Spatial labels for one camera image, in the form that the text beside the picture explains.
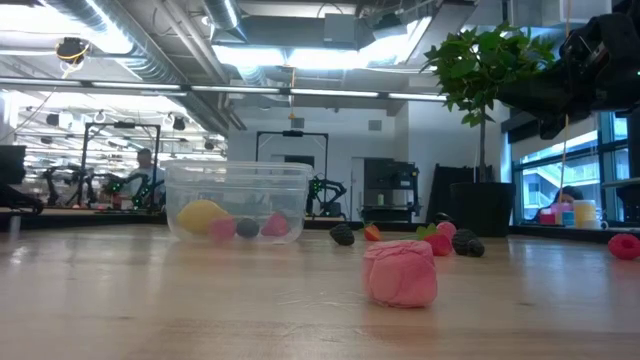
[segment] ceiling light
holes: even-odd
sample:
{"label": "ceiling light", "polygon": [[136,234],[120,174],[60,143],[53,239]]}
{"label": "ceiling light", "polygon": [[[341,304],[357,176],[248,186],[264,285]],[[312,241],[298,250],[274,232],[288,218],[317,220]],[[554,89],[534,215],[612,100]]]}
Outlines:
{"label": "ceiling light", "polygon": [[420,101],[445,101],[447,97],[437,94],[407,94],[407,93],[390,93],[389,99],[393,100],[420,100]]}
{"label": "ceiling light", "polygon": [[356,69],[366,67],[367,61],[355,50],[295,49],[287,65],[309,70]]}
{"label": "ceiling light", "polygon": [[35,86],[82,86],[82,83],[80,81],[75,80],[29,79],[13,77],[0,77],[0,84]]}
{"label": "ceiling light", "polygon": [[279,66],[284,56],[278,48],[213,46],[218,60],[233,66]]}
{"label": "ceiling light", "polygon": [[227,92],[232,94],[279,94],[278,88],[267,87],[252,87],[252,86],[200,86],[194,85],[191,87],[193,91],[213,91],[213,92]]}
{"label": "ceiling light", "polygon": [[180,85],[94,81],[93,86],[111,89],[180,90]]}
{"label": "ceiling light", "polygon": [[348,91],[348,90],[322,90],[322,89],[291,89],[291,95],[322,95],[322,96],[342,96],[342,97],[366,97],[376,98],[375,91]]}

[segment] pink ball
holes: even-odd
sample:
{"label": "pink ball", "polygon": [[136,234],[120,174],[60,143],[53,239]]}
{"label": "pink ball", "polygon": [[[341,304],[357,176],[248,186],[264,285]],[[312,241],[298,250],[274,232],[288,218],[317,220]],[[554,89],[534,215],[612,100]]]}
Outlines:
{"label": "pink ball", "polygon": [[381,305],[424,307],[438,293],[431,245],[425,241],[388,241],[370,246],[362,272],[369,298]]}
{"label": "pink ball", "polygon": [[438,230],[438,233],[446,236],[449,240],[453,239],[453,235],[455,235],[456,231],[458,231],[458,229],[456,229],[456,226],[448,221],[441,222],[440,224],[438,224],[436,229]]}

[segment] strawberry toy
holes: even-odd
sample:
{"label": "strawberry toy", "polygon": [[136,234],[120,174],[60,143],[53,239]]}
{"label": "strawberry toy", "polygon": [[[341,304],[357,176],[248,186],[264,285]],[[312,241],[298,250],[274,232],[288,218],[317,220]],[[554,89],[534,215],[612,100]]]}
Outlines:
{"label": "strawberry toy", "polygon": [[285,236],[289,233],[289,224],[287,218],[281,213],[274,213],[269,217],[267,223],[264,224],[262,231],[263,236]]}
{"label": "strawberry toy", "polygon": [[434,256],[447,256],[453,251],[451,240],[444,234],[432,234],[424,238],[431,245]]}
{"label": "strawberry toy", "polygon": [[209,223],[209,237],[214,241],[231,240],[235,234],[236,222],[233,217],[218,218]]}
{"label": "strawberry toy", "polygon": [[378,227],[371,224],[364,227],[364,238],[368,241],[381,241],[382,235]]}

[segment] desk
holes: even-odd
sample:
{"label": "desk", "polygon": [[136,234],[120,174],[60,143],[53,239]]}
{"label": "desk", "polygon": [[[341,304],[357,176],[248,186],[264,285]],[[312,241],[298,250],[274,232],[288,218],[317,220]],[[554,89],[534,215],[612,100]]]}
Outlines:
{"label": "desk", "polygon": [[368,245],[175,242],[166,226],[0,234],[3,359],[637,359],[640,262],[488,240],[437,258],[428,309],[369,303]]}

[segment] black planter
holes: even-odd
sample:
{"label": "black planter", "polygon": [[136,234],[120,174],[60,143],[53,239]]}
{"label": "black planter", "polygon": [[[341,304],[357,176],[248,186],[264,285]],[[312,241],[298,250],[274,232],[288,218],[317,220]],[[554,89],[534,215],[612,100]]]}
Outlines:
{"label": "black planter", "polygon": [[510,183],[452,184],[453,218],[478,236],[506,236],[515,194]]}

